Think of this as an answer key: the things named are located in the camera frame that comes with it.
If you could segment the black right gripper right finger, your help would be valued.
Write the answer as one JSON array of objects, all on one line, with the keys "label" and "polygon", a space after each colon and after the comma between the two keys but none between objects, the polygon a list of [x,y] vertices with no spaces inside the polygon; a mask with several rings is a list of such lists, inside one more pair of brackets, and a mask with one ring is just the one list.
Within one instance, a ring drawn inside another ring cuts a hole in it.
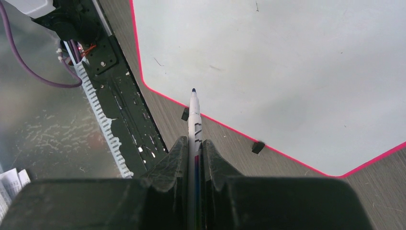
[{"label": "black right gripper right finger", "polygon": [[345,182],[321,177],[245,176],[211,140],[203,142],[209,230],[370,230]]}]

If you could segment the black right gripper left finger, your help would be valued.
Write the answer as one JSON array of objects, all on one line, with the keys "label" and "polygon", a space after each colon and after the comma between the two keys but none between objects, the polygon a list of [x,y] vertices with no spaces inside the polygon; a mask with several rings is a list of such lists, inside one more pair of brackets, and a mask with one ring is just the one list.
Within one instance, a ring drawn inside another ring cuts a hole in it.
[{"label": "black right gripper left finger", "polygon": [[184,230],[188,140],[138,179],[50,179],[28,184],[3,230]]}]

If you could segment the white marker pen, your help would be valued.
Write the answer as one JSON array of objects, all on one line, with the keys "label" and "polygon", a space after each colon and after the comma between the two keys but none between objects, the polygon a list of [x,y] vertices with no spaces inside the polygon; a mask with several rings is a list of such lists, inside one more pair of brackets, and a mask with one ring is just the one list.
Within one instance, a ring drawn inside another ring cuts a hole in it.
[{"label": "white marker pen", "polygon": [[195,88],[189,101],[188,116],[188,192],[187,192],[187,229],[200,230],[202,227],[201,208],[201,153],[202,119],[200,103]]}]

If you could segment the pink-framed whiteboard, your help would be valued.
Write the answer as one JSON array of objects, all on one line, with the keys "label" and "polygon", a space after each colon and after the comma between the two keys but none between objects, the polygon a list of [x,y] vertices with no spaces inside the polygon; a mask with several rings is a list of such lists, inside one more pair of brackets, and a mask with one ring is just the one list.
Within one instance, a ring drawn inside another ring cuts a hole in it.
[{"label": "pink-framed whiteboard", "polygon": [[406,146],[403,0],[132,0],[145,86],[324,175]]}]

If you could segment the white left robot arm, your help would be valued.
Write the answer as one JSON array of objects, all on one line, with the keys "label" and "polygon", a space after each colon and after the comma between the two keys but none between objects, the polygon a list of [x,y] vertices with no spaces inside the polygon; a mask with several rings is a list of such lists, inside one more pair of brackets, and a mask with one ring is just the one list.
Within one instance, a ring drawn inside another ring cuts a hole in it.
[{"label": "white left robot arm", "polygon": [[52,0],[5,0],[21,13],[37,19],[56,9]]}]

